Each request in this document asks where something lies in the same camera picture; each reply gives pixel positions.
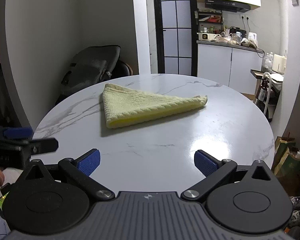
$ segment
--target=logo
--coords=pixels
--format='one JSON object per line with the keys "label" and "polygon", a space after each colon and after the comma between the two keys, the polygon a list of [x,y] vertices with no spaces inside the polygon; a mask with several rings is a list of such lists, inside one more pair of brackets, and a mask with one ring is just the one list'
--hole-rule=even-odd
{"label": "logo", "polygon": [[146,194],[146,195],[144,195],[143,197],[146,198],[147,200],[149,200],[150,198],[152,198],[152,195]]}

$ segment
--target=doorway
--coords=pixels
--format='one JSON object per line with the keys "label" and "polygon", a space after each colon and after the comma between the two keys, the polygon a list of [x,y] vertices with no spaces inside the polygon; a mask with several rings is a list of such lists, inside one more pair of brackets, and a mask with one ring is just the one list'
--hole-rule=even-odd
{"label": "doorway", "polygon": [[196,0],[154,0],[158,73],[197,76]]}

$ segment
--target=white marble tabletop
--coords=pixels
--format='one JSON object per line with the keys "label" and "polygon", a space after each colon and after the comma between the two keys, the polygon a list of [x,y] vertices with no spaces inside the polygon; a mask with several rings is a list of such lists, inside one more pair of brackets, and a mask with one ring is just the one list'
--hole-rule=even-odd
{"label": "white marble tabletop", "polygon": [[77,158],[92,148],[101,153],[90,177],[119,191],[177,191],[205,178],[194,166],[202,149],[240,165],[264,160],[271,167],[274,139],[262,112],[245,96],[213,81],[183,75],[137,75],[109,83],[162,95],[207,95],[197,111],[129,127],[108,129],[102,105],[105,82],[81,90],[55,106],[41,121],[34,138],[55,137],[55,153],[36,155],[45,164]]}

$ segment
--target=light switch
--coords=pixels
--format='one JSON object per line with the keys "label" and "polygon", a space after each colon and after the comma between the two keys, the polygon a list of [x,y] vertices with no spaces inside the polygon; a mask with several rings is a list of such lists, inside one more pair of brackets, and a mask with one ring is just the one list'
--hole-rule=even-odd
{"label": "light switch", "polygon": [[293,6],[298,6],[299,5],[299,0],[291,0]]}

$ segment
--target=folded towel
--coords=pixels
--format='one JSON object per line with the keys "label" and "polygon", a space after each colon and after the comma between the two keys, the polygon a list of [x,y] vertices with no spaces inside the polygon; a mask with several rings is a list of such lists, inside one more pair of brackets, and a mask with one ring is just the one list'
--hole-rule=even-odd
{"label": "folded towel", "polygon": [[207,96],[164,96],[114,84],[105,85],[102,97],[108,128],[129,126],[186,112],[204,106],[208,101]]}

